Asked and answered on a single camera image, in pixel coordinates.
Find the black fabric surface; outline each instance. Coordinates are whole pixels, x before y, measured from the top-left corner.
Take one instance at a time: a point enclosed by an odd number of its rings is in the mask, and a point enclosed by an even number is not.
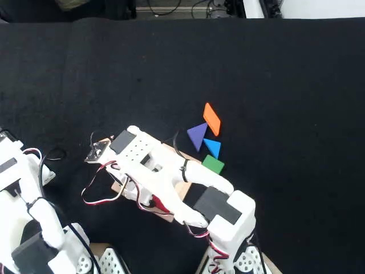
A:
[[[364,273],[365,20],[205,20],[0,26],[0,124],[67,160],[46,194],[132,273],[193,273],[207,246],[135,203],[88,207],[95,129],[164,140],[222,120],[222,173],[256,201],[264,253],[284,273]],[[185,133],[179,148],[203,159]],[[114,195],[102,175],[88,198]]]

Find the green square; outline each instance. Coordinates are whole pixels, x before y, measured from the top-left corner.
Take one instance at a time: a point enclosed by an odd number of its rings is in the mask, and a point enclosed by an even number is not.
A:
[[[205,157],[204,161],[201,164],[217,174],[220,174],[224,167],[223,162],[217,160],[209,154]]]

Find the purple triangle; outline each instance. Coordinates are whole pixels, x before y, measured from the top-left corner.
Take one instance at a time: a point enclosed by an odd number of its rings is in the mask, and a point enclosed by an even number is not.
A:
[[[207,123],[200,124],[199,126],[192,127],[190,130],[187,130],[190,140],[193,142],[196,151],[199,152],[201,144],[203,143],[203,138],[206,132],[206,128],[208,127]]]

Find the wooden board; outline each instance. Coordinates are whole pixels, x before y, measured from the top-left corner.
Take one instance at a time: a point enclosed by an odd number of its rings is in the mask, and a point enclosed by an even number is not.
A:
[[[166,147],[168,147],[170,150],[175,151],[173,147],[171,147],[171,146],[169,146],[169,145],[167,145],[167,144],[163,144],[163,146],[166,146]],[[188,155],[188,154],[185,154],[185,153],[183,153],[183,152],[181,152],[181,154],[182,154],[185,158],[187,158],[187,159],[189,159],[189,160],[192,160],[192,161],[196,161],[196,162],[198,162],[198,163],[201,163],[199,160],[197,160],[197,159],[195,159],[195,158],[191,157],[191,156],[190,156],[190,155]],[[186,182],[179,182],[179,183],[177,183],[177,184],[176,184],[176,186],[175,186],[175,190],[176,190],[176,192],[177,192],[177,194],[179,195],[179,197],[180,197],[180,199],[181,199],[181,200],[184,200],[184,198],[185,198],[186,194],[188,193],[188,191],[189,191],[189,189],[190,189],[190,186],[191,186],[191,185],[192,185],[191,183],[186,183]],[[114,190],[115,192],[119,192],[119,191],[120,191],[120,189],[121,189],[121,185],[120,185],[118,182],[114,182],[114,184],[112,185],[112,187],[111,187],[111,188],[112,188],[112,190]],[[156,212],[164,213],[164,211],[160,210],[160,209],[159,209],[159,208],[157,208],[157,207],[153,207],[153,208],[151,208],[151,210],[156,211]],[[170,223],[173,221],[173,216],[172,216],[172,215],[167,215],[167,216],[160,215],[160,214],[156,214],[156,215],[157,215],[157,216],[159,216],[159,217],[161,217],[162,219],[164,219],[164,220],[166,220],[166,221],[170,222]]]

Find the black wire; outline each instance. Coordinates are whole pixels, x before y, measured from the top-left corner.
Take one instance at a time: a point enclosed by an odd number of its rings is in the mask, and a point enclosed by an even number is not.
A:
[[[261,260],[261,264],[262,264],[263,273],[264,273],[264,274],[267,274],[267,273],[266,273],[265,262],[264,262],[263,257],[262,257],[260,241],[259,241],[259,239],[258,239],[258,233],[257,233],[257,230],[256,230],[256,229],[254,229],[254,237],[255,237],[255,239],[256,239],[256,247],[257,247],[258,253],[259,253],[259,255],[260,255],[260,260]]]
[[[210,8],[210,4],[213,2],[213,0],[209,0],[207,6],[206,6],[206,14],[205,14],[205,18],[209,17],[209,8]]]
[[[49,154],[53,153],[54,151],[61,151],[63,153],[63,157],[60,158],[48,158]],[[44,188],[43,188],[43,166],[44,166],[44,161],[46,160],[50,160],[50,161],[57,161],[57,160],[62,160],[67,156],[67,153],[65,150],[63,150],[62,148],[59,147],[55,147],[52,150],[49,150],[48,153],[45,154],[45,156],[43,156],[43,158],[40,160],[39,163],[39,171],[38,171],[38,184],[39,184],[39,190],[40,193],[42,194],[42,197],[46,197],[44,194]]]
[[[65,222],[67,223],[68,227],[70,228],[70,230],[76,235],[76,237],[81,241],[82,245],[84,246],[84,248],[86,249],[86,251],[89,253],[90,259],[94,262],[96,269],[98,270],[99,274],[102,274],[102,271],[100,269],[100,266],[98,264],[98,262],[96,261],[95,256],[92,254],[92,251],[90,249],[90,247],[88,246],[88,244],[85,242],[84,238],[82,238],[82,236],[80,235],[80,233],[76,230],[76,228],[72,225],[72,223],[70,221],[67,220],[67,216],[66,214],[60,209],[60,207],[58,207],[57,205],[55,205],[54,203],[52,203],[51,201],[47,200],[46,198],[41,197],[40,199],[44,199],[46,200],[53,208],[54,210],[56,210],[56,212],[58,212],[60,215],[62,215],[63,219],[65,220]]]
[[[207,1],[207,0],[200,0],[200,1],[196,2],[196,3],[192,6],[191,13],[192,13],[192,18],[193,18],[193,19],[195,19],[195,17],[194,17],[194,8],[195,8],[197,5],[199,5],[199,4],[201,4],[201,3],[204,3],[205,1]]]
[[[186,159],[182,154],[181,152],[179,151],[179,149],[177,148],[177,144],[176,144],[176,139],[177,139],[177,136],[179,135],[179,132],[180,130],[178,130],[175,135],[173,136],[172,138],[172,144],[173,144],[173,148],[175,149],[175,152],[178,154],[178,156],[181,156],[183,157],[184,159]]]
[[[152,9],[152,7],[151,7],[150,0],[147,0],[147,4],[148,4],[149,9],[151,10],[151,12],[152,12],[154,15],[164,16],[164,15],[171,14],[171,13],[173,13],[175,10],[177,10],[177,9],[180,7],[180,5],[181,5],[181,0],[179,0],[179,1],[178,1],[178,3],[177,3],[177,5],[176,5],[176,7],[174,7],[174,8],[173,8],[172,10],[170,10],[170,11],[167,11],[166,13],[157,13],[157,12],[155,12],[155,11]]]

